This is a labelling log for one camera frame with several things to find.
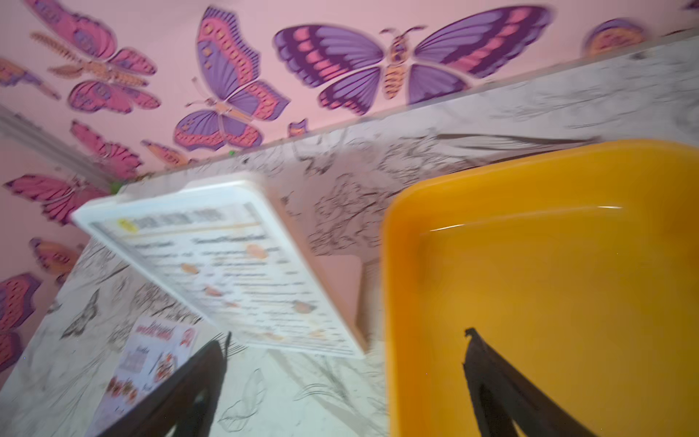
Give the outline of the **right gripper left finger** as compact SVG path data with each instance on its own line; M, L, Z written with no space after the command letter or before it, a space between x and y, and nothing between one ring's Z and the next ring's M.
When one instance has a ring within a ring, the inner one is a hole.
M207 436L218 407L231 336L213 339L130 413L98 436Z

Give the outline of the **special menu paper sheet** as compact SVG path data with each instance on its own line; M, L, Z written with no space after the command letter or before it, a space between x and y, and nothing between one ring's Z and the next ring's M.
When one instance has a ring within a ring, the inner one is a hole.
M142 316L134 324L87 430L98 436L130 413L192 354L198 329L185 323Z

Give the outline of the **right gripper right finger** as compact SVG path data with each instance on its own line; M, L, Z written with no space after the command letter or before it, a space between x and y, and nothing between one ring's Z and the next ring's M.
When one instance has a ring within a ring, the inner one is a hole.
M591 436L473 328L462 364L482 436Z

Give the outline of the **dim sum menu sheet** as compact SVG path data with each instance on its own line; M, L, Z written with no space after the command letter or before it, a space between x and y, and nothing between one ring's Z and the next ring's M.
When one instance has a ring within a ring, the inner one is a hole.
M262 208L249 202L182 211L141 207L88 223L144 276L239 342L364 355L319 264Z

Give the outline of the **clear acrylic menu holder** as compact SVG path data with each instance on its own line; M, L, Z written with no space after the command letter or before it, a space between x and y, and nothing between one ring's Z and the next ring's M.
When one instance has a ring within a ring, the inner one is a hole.
M361 359L362 261L316 255L260 174L145 181L73 221L207 322L251 347Z

